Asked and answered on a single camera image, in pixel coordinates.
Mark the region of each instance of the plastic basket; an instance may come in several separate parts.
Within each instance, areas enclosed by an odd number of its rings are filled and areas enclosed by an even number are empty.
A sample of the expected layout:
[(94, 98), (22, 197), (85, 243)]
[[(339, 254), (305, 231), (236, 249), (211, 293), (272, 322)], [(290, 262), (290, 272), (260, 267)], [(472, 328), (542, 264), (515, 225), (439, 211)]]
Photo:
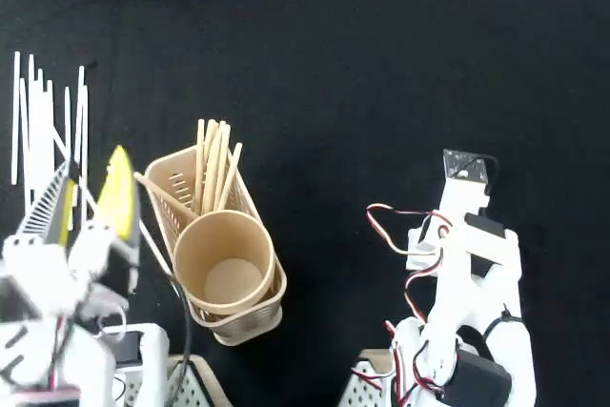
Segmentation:
[[(194, 193), (194, 162), (195, 146), (192, 146), (154, 160), (146, 169), (145, 176), (190, 208)], [(183, 214), (174, 212), (172, 207), (156, 194), (148, 191), (148, 195), (173, 264), (175, 242), (191, 220)], [(260, 215), (239, 172), (229, 193), (226, 208), (241, 211), (260, 220)], [(230, 316), (204, 313), (189, 303), (191, 315), (199, 325), (209, 328), (220, 343), (238, 345), (271, 331), (279, 324), (282, 318), (280, 302), (286, 292), (286, 284), (286, 274), (275, 254), (274, 281), (261, 302)]]

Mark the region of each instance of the beige cup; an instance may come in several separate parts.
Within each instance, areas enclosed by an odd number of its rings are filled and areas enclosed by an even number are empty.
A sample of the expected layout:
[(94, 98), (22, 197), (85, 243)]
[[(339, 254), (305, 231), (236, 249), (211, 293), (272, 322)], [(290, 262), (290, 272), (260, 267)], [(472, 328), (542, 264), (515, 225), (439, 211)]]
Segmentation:
[(176, 278), (189, 300), (217, 315), (254, 306), (274, 279), (274, 245), (260, 221), (235, 210), (198, 217), (178, 237)]

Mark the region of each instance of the black tabletop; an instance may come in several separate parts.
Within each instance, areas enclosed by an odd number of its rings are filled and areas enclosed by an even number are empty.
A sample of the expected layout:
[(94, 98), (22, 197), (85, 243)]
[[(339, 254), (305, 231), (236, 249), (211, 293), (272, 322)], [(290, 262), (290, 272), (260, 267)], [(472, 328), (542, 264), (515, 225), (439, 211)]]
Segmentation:
[[(601, 405), (607, 0), (0, 0), (0, 11), (3, 237), (23, 214), (9, 184), (15, 50), (34, 52), (56, 88), (88, 66), (94, 192), (117, 143), (140, 171), (192, 144), (198, 117), (230, 121), (244, 143), (240, 170), (289, 285), (267, 335), (228, 348), (195, 330), (193, 350), (235, 405), (334, 405), (358, 352), (388, 345), (383, 320), (409, 314), (404, 264), (364, 209), (434, 208), (443, 148), (501, 162), (489, 215), (519, 235), (539, 405)], [(387, 221), (402, 240), (416, 223)], [(160, 324), (178, 353), (180, 304), (148, 250), (141, 270), (130, 321)], [(424, 307), (433, 286), (416, 287)]]

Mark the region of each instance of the yellow object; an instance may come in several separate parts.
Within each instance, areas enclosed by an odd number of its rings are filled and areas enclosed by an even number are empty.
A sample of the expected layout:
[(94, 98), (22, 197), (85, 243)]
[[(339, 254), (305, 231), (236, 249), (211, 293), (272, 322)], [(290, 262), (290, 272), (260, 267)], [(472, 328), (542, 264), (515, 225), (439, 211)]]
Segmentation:
[(68, 246), (68, 218), (72, 210), (72, 190), (74, 182), (68, 178), (68, 186), (66, 187), (66, 196), (64, 198), (64, 212), (62, 213), (61, 232), (59, 233), (59, 244), (62, 247)]
[(120, 145), (108, 164), (108, 176), (97, 201), (95, 218), (111, 224), (123, 240), (132, 236), (135, 182), (132, 163)]

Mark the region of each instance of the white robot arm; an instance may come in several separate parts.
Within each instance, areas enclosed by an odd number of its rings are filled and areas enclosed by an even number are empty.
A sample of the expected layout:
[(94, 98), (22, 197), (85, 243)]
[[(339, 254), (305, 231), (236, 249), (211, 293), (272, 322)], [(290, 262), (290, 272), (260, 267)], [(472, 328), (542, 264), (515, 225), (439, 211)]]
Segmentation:
[[(445, 187), (438, 210), (409, 231), (401, 251), (409, 278), (437, 276), (435, 304), (426, 317), (405, 291), (412, 317), (389, 326), (393, 371), (379, 379), (387, 407), (532, 407), (536, 384), (530, 336), (521, 320), (517, 235), (479, 215), (487, 207), (488, 156), (444, 152)], [(459, 336), (478, 332), (478, 349)]]
[[(79, 400), (81, 407), (114, 407), (115, 357), (104, 338), (83, 327), (120, 313), (137, 285), (137, 188), (118, 147), (95, 216), (68, 250), (67, 212), (78, 177), (63, 164), (0, 259), (0, 400), (2, 405)], [(137, 331), (143, 366), (136, 405), (162, 407), (167, 391), (168, 339), (154, 325)]]

